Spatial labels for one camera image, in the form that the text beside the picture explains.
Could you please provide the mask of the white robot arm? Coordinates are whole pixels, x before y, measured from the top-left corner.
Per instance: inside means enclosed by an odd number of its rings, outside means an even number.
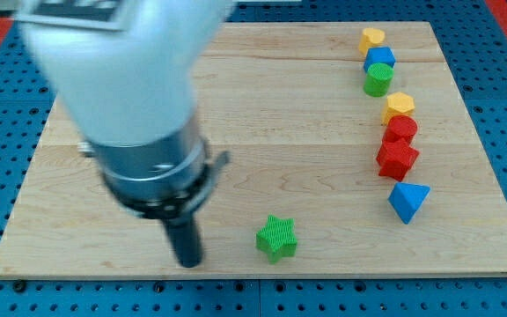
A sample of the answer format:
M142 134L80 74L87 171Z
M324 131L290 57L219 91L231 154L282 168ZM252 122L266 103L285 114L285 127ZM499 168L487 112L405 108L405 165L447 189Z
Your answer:
M178 262L202 261L194 214L227 152L212 157L192 69L234 10L228 0L24 1L15 13L110 192L160 221Z

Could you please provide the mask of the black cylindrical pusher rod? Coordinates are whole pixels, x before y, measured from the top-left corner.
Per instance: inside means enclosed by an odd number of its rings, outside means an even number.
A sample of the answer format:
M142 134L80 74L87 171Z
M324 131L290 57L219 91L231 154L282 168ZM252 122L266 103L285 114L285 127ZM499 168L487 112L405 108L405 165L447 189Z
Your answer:
M193 214L162 220L179 265L193 268L202 262L203 249Z

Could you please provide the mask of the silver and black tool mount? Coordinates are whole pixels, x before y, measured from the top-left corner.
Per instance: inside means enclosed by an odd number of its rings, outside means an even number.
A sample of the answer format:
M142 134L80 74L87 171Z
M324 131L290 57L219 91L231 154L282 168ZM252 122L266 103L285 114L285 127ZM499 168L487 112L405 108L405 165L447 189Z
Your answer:
M210 156L195 113L140 122L132 130L117 119L78 128L108 190L137 217L191 217L230 161L227 151Z

